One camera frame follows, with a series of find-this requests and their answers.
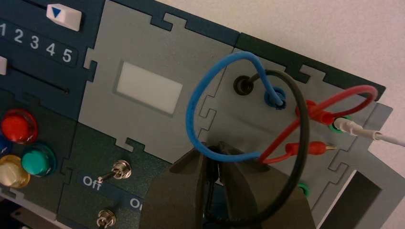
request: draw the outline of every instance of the puzzle-shaped panel edge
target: puzzle-shaped panel edge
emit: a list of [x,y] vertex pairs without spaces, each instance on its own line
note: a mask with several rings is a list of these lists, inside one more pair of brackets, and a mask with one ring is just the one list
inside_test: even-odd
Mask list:
[[386,89],[386,87],[377,83],[360,78],[245,33],[241,33],[239,35],[235,47],[252,52],[255,55],[263,57],[267,60],[286,66],[286,73],[290,74],[294,79],[302,83],[306,83],[309,79],[308,75],[300,72],[302,65],[307,65],[325,72],[326,75],[323,79],[324,82],[337,86],[341,89],[347,89],[349,87],[364,84],[374,86],[378,90],[376,101],[380,99]]

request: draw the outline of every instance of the toggle switch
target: toggle switch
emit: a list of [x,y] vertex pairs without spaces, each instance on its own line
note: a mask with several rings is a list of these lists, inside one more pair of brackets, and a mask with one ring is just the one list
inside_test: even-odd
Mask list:
[[97,178],[97,183],[101,184],[105,180],[108,180],[112,177],[114,177],[117,180],[127,179],[129,176],[131,176],[131,174],[132,168],[129,165],[129,163],[124,160],[118,160],[116,163],[114,163],[113,168],[109,173],[106,173]]
[[115,224],[117,218],[110,210],[101,210],[98,213],[97,226],[99,229],[106,229]]

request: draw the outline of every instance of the black wire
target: black wire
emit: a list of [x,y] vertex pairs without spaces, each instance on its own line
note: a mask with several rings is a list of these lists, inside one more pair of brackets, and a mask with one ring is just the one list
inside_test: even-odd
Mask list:
[[[297,102],[297,107],[299,109],[299,119],[300,122],[300,132],[299,132],[299,148],[297,158],[295,160],[294,167],[288,178],[286,184],[284,185],[283,189],[281,190],[280,194],[277,198],[271,203],[266,209],[262,212],[243,219],[224,219],[213,214],[209,213],[209,207],[207,205],[211,205],[211,203],[207,202],[205,216],[208,220],[211,220],[217,224],[229,227],[244,227],[253,224],[259,224],[265,219],[273,216],[281,206],[287,201],[291,193],[296,188],[299,179],[301,177],[302,171],[304,170],[305,162],[307,159],[307,151],[309,145],[309,117],[308,117],[308,110],[307,105],[304,99],[304,96],[301,93],[301,90],[298,88],[297,84],[295,83],[294,79],[285,72],[279,70],[266,70],[266,75],[274,75],[281,80],[283,80],[287,86],[291,89],[294,98]],[[253,81],[258,79],[258,74],[254,75],[251,79]]]

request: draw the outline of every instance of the number 1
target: number 1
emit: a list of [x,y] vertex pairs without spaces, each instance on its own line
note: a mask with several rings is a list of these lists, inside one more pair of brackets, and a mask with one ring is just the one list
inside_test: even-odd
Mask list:
[[1,28],[1,35],[5,36],[6,35],[6,23],[1,24],[0,28]]

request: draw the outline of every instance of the teal button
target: teal button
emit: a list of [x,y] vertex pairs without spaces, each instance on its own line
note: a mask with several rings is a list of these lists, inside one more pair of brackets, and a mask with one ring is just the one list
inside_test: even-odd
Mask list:
[[35,176],[43,176],[49,172],[51,166],[47,156],[38,149],[31,149],[21,159],[22,168],[27,173]]

